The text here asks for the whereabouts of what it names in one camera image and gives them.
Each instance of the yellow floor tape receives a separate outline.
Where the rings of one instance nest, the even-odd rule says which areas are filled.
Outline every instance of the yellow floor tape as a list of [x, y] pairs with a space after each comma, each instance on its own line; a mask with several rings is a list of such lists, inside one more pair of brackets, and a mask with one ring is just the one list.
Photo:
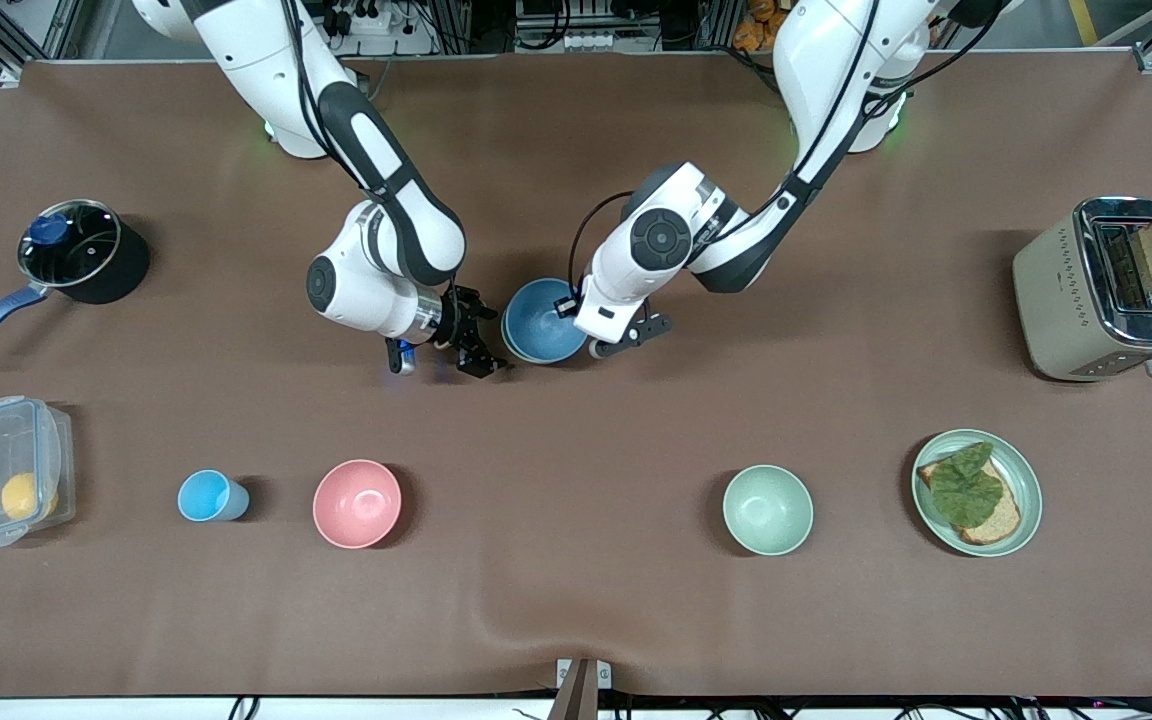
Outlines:
[[1083, 40], [1083, 47], [1096, 45], [1100, 37], [1096, 36], [1096, 26], [1092, 24], [1092, 13], [1087, 9], [1087, 0], [1069, 0], [1069, 13], [1074, 13], [1074, 24], [1078, 26], [1078, 37]]

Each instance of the blue bowl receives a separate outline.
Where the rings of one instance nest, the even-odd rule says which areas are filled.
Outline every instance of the blue bowl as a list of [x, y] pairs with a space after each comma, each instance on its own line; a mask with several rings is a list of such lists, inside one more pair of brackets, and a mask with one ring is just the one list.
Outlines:
[[554, 302], [571, 297], [571, 287], [558, 278], [540, 278], [518, 288], [503, 310], [500, 332], [503, 344], [518, 359], [548, 365], [576, 355], [585, 344], [585, 333], [576, 329], [576, 318], [559, 318]]

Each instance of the lemon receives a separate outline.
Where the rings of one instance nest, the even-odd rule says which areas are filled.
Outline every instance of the lemon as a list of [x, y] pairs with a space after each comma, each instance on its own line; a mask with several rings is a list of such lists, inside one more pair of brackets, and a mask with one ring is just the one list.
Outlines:
[[[33, 473], [13, 475], [3, 486], [3, 511], [10, 520], [25, 520], [38, 509], [38, 488], [35, 486]], [[52, 493], [47, 501], [44, 518], [56, 509], [56, 497]]]

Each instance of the toaster control panel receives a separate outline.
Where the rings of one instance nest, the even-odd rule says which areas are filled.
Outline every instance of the toaster control panel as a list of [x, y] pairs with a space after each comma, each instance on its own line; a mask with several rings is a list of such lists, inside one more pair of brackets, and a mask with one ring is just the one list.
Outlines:
[[1071, 376], [1082, 378], [1107, 378], [1126, 372], [1147, 361], [1152, 355], [1144, 353], [1114, 353], [1074, 370]]

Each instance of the pink bowl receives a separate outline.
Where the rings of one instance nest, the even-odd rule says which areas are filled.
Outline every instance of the pink bowl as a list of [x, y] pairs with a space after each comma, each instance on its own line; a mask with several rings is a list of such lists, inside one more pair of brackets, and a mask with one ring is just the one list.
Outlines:
[[326, 473], [314, 492], [314, 524], [326, 541], [347, 550], [370, 546], [397, 523], [403, 500], [388, 468], [349, 460]]

